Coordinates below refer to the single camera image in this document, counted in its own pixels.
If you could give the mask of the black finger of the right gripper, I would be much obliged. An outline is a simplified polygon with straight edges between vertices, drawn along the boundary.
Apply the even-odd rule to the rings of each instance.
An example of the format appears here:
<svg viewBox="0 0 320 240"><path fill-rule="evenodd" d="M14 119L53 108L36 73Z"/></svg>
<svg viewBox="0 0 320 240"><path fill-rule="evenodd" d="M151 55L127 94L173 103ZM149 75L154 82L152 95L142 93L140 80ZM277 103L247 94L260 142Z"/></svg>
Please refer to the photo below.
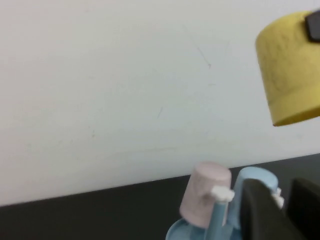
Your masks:
<svg viewBox="0 0 320 240"><path fill-rule="evenodd" d="M305 18L305 28L310 42L320 41L320 10L308 14Z"/></svg>

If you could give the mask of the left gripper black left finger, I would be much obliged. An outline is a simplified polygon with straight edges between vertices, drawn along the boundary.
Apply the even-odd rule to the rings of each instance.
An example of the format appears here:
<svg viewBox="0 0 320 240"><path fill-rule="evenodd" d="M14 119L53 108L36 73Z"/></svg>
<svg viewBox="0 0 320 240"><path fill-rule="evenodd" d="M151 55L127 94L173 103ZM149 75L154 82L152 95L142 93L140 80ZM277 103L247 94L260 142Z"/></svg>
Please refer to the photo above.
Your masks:
<svg viewBox="0 0 320 240"><path fill-rule="evenodd" d="M300 232L284 216L270 189L257 179L243 181L239 221L244 240L300 239Z"/></svg>

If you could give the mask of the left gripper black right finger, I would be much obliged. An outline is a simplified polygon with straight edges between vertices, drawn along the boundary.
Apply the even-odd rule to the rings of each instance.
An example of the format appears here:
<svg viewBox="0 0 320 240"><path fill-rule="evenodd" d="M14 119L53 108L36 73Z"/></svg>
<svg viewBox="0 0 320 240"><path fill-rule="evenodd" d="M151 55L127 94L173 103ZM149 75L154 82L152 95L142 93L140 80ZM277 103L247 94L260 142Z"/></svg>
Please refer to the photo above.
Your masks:
<svg viewBox="0 0 320 240"><path fill-rule="evenodd" d="M320 186L295 178L287 203L287 216L308 240L320 239Z"/></svg>

